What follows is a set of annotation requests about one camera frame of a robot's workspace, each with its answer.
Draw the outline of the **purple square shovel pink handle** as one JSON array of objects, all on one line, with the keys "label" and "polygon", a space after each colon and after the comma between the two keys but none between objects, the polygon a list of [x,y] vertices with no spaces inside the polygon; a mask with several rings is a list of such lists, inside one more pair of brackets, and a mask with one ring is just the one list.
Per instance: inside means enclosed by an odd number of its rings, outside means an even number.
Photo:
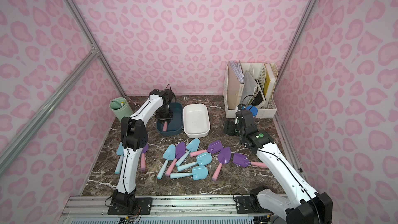
[{"label": "purple square shovel pink handle", "polygon": [[165,121],[165,122],[164,122],[164,125],[163,125],[163,129],[162,129],[163,132],[166,132],[166,131],[167,131],[167,126],[168,126],[168,122]]}]

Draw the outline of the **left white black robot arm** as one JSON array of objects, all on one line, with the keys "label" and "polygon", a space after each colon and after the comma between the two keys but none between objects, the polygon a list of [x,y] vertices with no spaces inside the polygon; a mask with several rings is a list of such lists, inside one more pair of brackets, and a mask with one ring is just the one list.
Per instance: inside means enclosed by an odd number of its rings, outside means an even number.
[{"label": "left white black robot arm", "polygon": [[170,103],[175,98],[171,89],[154,89],[136,112],[121,120],[123,162],[116,192],[130,195],[136,189],[136,173],[143,148],[148,143],[146,125],[152,116],[161,123],[170,122],[173,111]]}]

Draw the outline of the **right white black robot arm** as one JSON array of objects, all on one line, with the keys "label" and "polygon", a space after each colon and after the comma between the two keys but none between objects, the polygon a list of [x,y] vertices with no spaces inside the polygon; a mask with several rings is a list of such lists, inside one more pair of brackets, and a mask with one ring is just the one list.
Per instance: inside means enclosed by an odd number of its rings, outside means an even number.
[{"label": "right white black robot arm", "polygon": [[281,197],[265,186],[251,191],[254,206],[273,213],[272,224],[330,224],[333,201],[318,193],[289,163],[272,137],[259,130],[251,111],[238,110],[235,120],[224,123],[224,133],[236,136],[270,170],[286,193]]}]

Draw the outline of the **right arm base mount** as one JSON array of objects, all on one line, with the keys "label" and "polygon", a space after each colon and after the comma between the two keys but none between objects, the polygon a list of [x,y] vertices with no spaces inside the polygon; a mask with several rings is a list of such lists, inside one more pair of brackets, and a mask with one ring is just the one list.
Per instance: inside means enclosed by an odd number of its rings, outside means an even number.
[{"label": "right arm base mount", "polygon": [[235,202],[238,214],[273,214],[272,211],[261,207],[252,195],[243,196],[241,194],[234,194],[233,201]]}]

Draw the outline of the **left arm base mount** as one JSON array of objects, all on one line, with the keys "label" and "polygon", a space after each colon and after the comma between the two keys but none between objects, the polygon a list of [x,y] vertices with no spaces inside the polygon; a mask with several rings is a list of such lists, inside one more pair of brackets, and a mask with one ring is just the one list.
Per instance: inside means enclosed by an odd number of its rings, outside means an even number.
[{"label": "left arm base mount", "polygon": [[135,197],[135,191],[132,193],[121,193],[114,190],[111,196],[111,202],[108,207],[108,215],[149,215],[152,207],[153,198]]}]

